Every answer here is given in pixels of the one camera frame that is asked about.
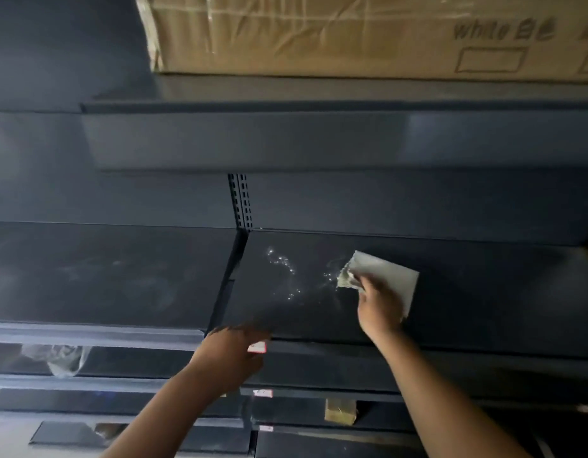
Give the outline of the person's left hand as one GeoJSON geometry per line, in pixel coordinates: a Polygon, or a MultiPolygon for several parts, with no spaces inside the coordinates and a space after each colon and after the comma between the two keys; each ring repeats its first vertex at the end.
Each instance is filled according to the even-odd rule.
{"type": "Polygon", "coordinates": [[[203,390],[215,397],[238,389],[257,372],[245,372],[238,361],[237,327],[213,330],[194,352],[186,367],[203,390]]]}

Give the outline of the person's right hand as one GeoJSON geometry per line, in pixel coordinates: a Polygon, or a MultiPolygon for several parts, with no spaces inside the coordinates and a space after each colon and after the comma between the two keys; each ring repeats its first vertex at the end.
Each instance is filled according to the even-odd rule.
{"type": "Polygon", "coordinates": [[[361,329],[378,346],[382,339],[401,329],[403,304],[386,283],[376,277],[373,278],[376,284],[376,296],[366,297],[362,291],[359,291],[357,314],[361,329]]]}

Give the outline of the white cleaning cloth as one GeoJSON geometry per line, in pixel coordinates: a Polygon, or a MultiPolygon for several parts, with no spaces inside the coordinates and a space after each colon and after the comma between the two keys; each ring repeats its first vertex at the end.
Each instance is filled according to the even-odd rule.
{"type": "Polygon", "coordinates": [[[418,271],[356,250],[340,270],[336,287],[361,291],[363,287],[357,279],[360,275],[374,277],[398,295],[403,304],[403,319],[408,317],[420,276],[418,271]]]}

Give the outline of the person's right forearm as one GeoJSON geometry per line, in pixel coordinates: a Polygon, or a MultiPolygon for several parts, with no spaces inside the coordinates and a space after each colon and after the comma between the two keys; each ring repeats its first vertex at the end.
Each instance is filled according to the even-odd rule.
{"type": "Polygon", "coordinates": [[[532,458],[402,332],[368,336],[387,361],[429,458],[532,458]]]}

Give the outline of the person's left forearm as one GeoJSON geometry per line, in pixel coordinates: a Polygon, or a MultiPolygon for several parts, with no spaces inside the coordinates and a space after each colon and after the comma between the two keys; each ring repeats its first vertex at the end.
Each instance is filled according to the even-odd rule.
{"type": "Polygon", "coordinates": [[[190,363],[171,378],[100,458],[175,458],[204,410],[244,380],[240,367],[190,363]]]}

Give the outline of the dark metal shelf board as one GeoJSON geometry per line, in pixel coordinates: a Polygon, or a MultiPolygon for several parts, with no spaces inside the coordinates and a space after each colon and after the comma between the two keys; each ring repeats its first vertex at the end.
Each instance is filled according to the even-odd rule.
{"type": "Polygon", "coordinates": [[[188,362],[191,352],[95,347],[73,377],[57,377],[46,362],[0,344],[0,389],[155,393],[188,362]]]}
{"type": "Polygon", "coordinates": [[[251,401],[253,424],[262,426],[352,427],[366,431],[414,432],[403,403],[349,399],[260,398],[251,401]]]}
{"type": "Polygon", "coordinates": [[[81,109],[108,172],[588,169],[588,84],[156,76],[81,109]]]}
{"type": "Polygon", "coordinates": [[[194,350],[238,236],[0,222],[0,343],[194,350]]]}
{"type": "Polygon", "coordinates": [[[419,272],[405,330],[426,349],[588,359],[588,253],[578,247],[252,232],[224,310],[275,338],[366,344],[355,251],[419,272]]]}

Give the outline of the small tan box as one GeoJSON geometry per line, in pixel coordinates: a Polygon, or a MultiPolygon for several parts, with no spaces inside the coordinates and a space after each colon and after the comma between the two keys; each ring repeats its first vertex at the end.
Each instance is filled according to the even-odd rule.
{"type": "Polygon", "coordinates": [[[357,401],[354,399],[328,398],[325,401],[324,420],[328,423],[353,426],[357,415],[357,401]]]}

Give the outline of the perforated metal shelf upright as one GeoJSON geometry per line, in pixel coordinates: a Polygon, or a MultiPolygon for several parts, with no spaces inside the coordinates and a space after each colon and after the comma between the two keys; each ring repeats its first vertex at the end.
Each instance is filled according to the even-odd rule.
{"type": "Polygon", "coordinates": [[[229,173],[228,180],[237,228],[250,232],[253,230],[253,217],[247,175],[229,173]]]}

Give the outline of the clear plastic bag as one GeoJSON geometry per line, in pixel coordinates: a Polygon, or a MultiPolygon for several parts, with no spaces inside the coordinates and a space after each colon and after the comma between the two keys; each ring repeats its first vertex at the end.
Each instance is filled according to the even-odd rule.
{"type": "Polygon", "coordinates": [[[20,353],[37,362],[44,362],[54,377],[78,375],[92,352],[91,346],[24,344],[20,353]]]}

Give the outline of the brown cardboard box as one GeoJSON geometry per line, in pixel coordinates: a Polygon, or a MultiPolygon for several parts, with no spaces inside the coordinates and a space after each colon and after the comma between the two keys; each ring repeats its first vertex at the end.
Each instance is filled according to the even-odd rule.
{"type": "Polygon", "coordinates": [[[588,0],[136,0],[166,74],[588,83],[588,0]]]}

